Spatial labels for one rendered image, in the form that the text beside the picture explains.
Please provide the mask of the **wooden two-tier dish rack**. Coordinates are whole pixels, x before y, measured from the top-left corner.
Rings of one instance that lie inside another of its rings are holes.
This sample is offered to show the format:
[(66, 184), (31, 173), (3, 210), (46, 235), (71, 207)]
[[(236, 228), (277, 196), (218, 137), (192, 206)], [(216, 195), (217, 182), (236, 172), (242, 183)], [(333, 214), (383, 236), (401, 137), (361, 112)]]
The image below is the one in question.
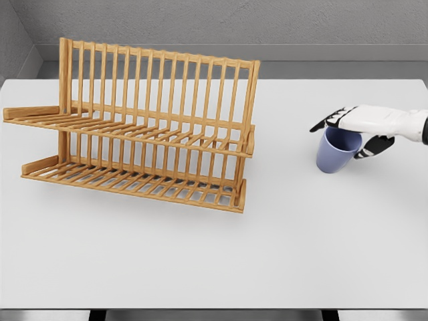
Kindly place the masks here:
[(26, 179), (240, 213), (260, 62), (60, 40), (59, 102), (5, 122), (58, 132)]

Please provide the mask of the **blue cup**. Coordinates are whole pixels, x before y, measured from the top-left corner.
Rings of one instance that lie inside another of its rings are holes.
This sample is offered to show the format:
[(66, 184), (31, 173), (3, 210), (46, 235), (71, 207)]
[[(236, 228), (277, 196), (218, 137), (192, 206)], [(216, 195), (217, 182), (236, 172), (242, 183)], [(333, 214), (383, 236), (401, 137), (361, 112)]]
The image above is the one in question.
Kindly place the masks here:
[(335, 173), (357, 153), (361, 144), (359, 133), (329, 126), (321, 138), (316, 164), (324, 173)]

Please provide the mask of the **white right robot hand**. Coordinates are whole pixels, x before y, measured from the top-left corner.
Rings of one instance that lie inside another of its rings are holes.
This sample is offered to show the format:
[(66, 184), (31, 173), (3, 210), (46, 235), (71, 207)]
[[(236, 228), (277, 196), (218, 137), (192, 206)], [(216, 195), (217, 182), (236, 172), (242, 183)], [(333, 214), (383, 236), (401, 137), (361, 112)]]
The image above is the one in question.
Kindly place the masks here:
[(312, 127), (310, 132), (330, 126), (373, 135), (355, 154), (355, 159), (360, 159), (377, 155), (391, 147), (395, 142), (395, 136), (405, 133), (404, 120), (403, 111), (381, 106), (359, 105), (335, 111)]

